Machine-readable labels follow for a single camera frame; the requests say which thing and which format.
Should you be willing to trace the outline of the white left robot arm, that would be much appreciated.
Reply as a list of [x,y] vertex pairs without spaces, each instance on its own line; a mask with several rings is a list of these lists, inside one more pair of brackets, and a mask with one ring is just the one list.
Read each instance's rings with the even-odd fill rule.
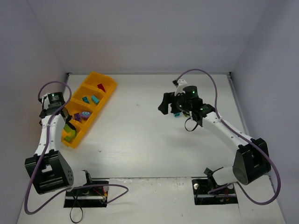
[[25,160],[25,168],[31,177],[43,150],[46,150],[33,180],[36,192],[45,194],[61,188],[89,184],[89,173],[86,170],[74,172],[60,153],[63,129],[70,128],[71,133],[76,131],[75,127],[70,124],[71,115],[64,107],[53,119],[50,119],[52,114],[65,103],[63,93],[49,93],[44,95],[40,102],[42,103],[40,142],[35,154]]

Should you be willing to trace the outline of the purple small lego cube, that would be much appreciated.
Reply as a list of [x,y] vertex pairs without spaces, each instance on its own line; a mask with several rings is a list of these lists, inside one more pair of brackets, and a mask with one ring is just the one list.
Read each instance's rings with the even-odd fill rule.
[[82,118],[81,118],[81,116],[80,116],[79,113],[75,113],[75,114],[73,115],[73,118],[74,118],[76,121],[78,121],[78,122],[81,122],[81,121],[82,121]]

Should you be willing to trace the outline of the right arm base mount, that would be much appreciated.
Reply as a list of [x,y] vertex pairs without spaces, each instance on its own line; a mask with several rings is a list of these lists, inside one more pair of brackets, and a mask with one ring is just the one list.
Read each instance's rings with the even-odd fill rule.
[[219,186],[208,178],[192,179],[195,205],[238,204],[234,185]]

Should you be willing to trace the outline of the small green lego brick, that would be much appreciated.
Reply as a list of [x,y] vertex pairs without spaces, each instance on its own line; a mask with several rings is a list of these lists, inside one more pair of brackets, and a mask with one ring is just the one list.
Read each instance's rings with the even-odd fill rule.
[[72,138],[69,137],[69,136],[66,136],[66,137],[64,138],[64,140],[65,140],[66,142],[72,142]]

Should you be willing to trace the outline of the pink purple lego piece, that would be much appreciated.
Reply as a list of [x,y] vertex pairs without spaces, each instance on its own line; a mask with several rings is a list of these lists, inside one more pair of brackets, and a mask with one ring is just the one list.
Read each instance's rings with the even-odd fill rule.
[[80,113],[80,116],[81,116],[81,118],[83,119],[83,120],[88,120],[89,118],[90,118],[90,116],[91,116],[91,112],[88,112],[88,111],[82,111],[81,113]]

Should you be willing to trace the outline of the red lego brick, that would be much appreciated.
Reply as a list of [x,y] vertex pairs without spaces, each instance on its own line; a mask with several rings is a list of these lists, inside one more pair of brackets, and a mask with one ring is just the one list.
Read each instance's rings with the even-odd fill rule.
[[106,92],[106,90],[105,90],[103,84],[98,84],[97,87],[98,87],[99,89],[101,89],[102,91]]

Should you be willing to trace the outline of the green long lego brick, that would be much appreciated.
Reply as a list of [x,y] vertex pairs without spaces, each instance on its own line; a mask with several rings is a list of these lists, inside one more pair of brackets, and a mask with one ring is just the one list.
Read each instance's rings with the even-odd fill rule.
[[64,131],[65,131],[66,133],[71,133],[71,132],[72,132],[72,129],[69,127],[68,124],[65,124],[65,126],[64,126]]

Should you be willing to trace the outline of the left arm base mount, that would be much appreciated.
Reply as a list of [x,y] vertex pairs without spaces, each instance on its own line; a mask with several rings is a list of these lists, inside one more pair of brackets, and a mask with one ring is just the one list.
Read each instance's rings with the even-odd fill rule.
[[64,208],[106,207],[108,191],[108,186],[67,191],[64,197]]

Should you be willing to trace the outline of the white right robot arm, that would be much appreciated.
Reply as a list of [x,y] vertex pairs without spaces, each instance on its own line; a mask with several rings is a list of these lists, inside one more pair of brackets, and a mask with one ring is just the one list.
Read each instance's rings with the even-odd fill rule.
[[234,128],[227,128],[223,124],[224,120],[217,116],[215,108],[203,103],[196,86],[184,87],[181,93],[164,93],[158,110],[164,115],[182,112],[218,137],[232,151],[235,157],[233,165],[211,174],[218,185],[232,182],[248,185],[271,170],[265,158],[269,154],[266,142],[261,138],[255,140]]

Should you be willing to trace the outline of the teal rounded lego brick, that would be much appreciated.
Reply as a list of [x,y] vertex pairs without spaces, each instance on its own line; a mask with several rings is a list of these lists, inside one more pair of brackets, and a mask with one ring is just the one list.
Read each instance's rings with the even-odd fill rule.
[[94,95],[91,96],[91,100],[92,100],[96,105],[98,105],[99,102],[100,102],[100,100],[99,100],[96,96],[94,96]]

